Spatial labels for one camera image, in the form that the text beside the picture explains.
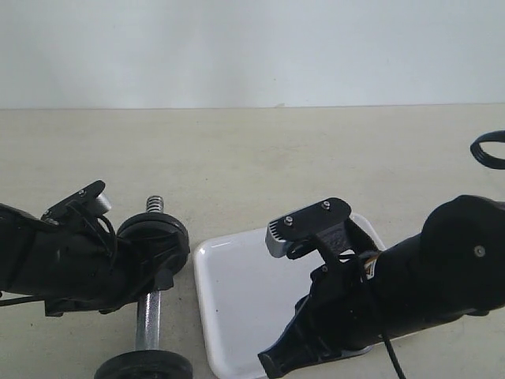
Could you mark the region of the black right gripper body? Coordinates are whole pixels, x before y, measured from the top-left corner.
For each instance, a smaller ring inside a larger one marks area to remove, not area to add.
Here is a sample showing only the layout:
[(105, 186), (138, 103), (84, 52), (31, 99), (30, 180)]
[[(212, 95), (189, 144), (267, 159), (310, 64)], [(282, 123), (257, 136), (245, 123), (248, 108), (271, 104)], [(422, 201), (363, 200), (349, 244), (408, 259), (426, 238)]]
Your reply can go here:
[(295, 355), (351, 355), (391, 337), (377, 260), (334, 260), (295, 306)]

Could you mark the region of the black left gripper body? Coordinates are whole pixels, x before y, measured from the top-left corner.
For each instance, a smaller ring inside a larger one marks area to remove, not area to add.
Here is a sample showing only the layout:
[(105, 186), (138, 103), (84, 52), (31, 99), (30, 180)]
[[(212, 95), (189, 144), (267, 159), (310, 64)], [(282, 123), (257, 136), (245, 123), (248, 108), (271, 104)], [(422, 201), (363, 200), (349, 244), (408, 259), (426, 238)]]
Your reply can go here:
[(114, 312), (133, 300), (134, 250), (117, 237), (109, 221), (85, 223), (57, 251), (45, 284), (47, 316)]

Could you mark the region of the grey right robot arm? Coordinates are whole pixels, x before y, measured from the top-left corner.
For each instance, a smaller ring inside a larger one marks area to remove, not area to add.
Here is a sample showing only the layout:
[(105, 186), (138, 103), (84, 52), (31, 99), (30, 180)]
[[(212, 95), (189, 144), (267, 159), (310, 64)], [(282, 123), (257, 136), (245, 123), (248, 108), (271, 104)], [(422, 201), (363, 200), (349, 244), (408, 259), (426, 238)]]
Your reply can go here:
[(265, 242), (273, 257), (317, 252), (323, 261), (282, 335), (258, 355), (269, 378), (504, 305), (504, 205), (485, 197), (440, 205), (419, 234), (386, 250), (336, 197), (272, 220)]

